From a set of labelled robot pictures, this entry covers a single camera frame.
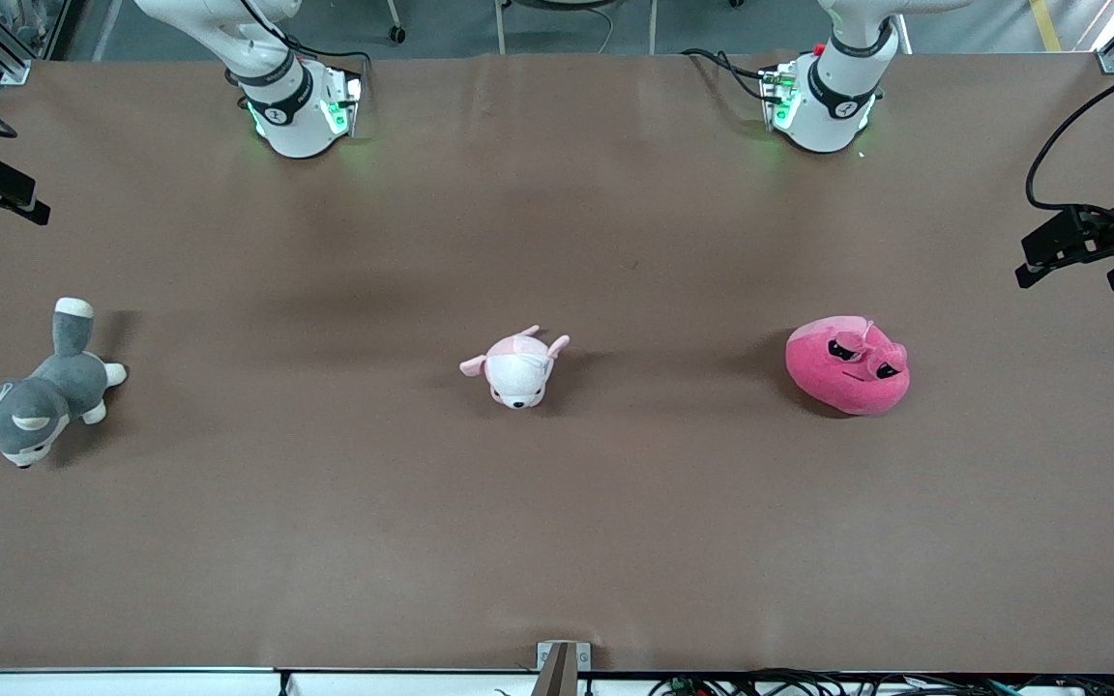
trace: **pink pig plush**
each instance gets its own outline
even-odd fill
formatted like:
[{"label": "pink pig plush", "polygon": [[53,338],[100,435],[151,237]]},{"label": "pink pig plush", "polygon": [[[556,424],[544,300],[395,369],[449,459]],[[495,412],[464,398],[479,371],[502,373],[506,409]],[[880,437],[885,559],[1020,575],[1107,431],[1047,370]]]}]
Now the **pink pig plush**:
[{"label": "pink pig plush", "polygon": [[468,376],[486,376],[492,400],[499,404],[511,409],[535,406],[545,398],[545,383],[553,374],[557,354],[569,344],[569,336],[561,335],[553,345],[545,345],[531,337],[538,331],[539,326],[531,326],[502,339],[459,369]]},{"label": "pink pig plush", "polygon": [[828,317],[793,332],[788,373],[810,396],[853,415],[879,415],[910,389],[906,345],[864,317]]}]

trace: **stuffed animal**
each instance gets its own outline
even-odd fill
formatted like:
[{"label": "stuffed animal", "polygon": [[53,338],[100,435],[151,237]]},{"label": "stuffed animal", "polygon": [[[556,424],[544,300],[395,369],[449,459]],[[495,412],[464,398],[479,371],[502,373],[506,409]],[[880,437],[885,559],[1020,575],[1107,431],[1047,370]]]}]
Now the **stuffed animal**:
[{"label": "stuffed animal", "polygon": [[107,386],[123,384],[128,370],[85,352],[92,335],[92,307],[63,296],[55,304],[55,353],[23,379],[0,386],[0,452],[19,468],[49,453],[74,419],[106,418]]},{"label": "stuffed animal", "polygon": [[554,373],[554,361],[560,350],[569,344],[569,336],[561,335],[553,345],[538,339],[539,326],[514,334],[492,344],[483,355],[459,365],[465,375],[487,378],[492,400],[511,406],[529,409],[545,398],[545,383]]},{"label": "stuffed animal", "polygon": [[906,345],[863,317],[828,317],[794,331],[785,366],[802,391],[853,415],[882,414],[910,389]]}]

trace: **floor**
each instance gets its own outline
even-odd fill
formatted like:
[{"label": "floor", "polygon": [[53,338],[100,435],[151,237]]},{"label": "floor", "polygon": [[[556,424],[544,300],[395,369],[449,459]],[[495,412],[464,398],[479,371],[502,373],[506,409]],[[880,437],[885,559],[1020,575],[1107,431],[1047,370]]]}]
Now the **floor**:
[{"label": "floor", "polygon": [[[380,58],[450,58],[496,51],[491,0],[397,0],[407,40],[392,45],[384,0],[309,0],[284,30],[315,48],[359,49]],[[1052,22],[1063,48],[1073,48],[1104,4],[1075,0],[1052,4]],[[944,53],[1043,51],[1044,40],[1025,0],[978,0],[970,8],[910,18],[915,51]],[[605,52],[647,52],[647,0],[599,6],[613,18]],[[596,51],[605,39],[604,18],[584,10],[539,9],[515,0],[505,11],[510,52]],[[755,53],[771,48],[809,48],[827,39],[828,17],[812,0],[662,0],[657,52],[684,48]],[[89,0],[68,56],[76,61],[168,61],[211,55],[168,26],[147,18],[131,0]]]}]

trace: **husky plush tail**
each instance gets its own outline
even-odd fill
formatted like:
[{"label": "husky plush tail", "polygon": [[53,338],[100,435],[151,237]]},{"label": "husky plush tail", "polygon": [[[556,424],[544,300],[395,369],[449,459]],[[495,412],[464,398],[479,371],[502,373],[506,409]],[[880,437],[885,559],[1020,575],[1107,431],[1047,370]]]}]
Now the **husky plush tail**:
[{"label": "husky plush tail", "polygon": [[55,354],[79,355],[92,337],[92,304],[63,296],[55,304]]}]

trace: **brown table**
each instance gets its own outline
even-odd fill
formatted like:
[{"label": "brown table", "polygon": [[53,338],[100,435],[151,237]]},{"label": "brown table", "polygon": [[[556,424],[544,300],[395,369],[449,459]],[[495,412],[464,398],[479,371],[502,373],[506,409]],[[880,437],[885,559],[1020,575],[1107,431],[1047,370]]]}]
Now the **brown table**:
[{"label": "brown table", "polygon": [[[898,58],[839,155],[685,58],[381,62],[369,137],[284,161],[222,67],[41,65],[0,155],[0,380],[65,294],[105,423],[0,458],[0,666],[1114,670],[1114,294],[1013,281],[1026,166],[1093,57]],[[1114,98],[1052,198],[1114,203]],[[882,419],[781,365],[869,313]],[[531,413],[458,363],[574,336]]]}]

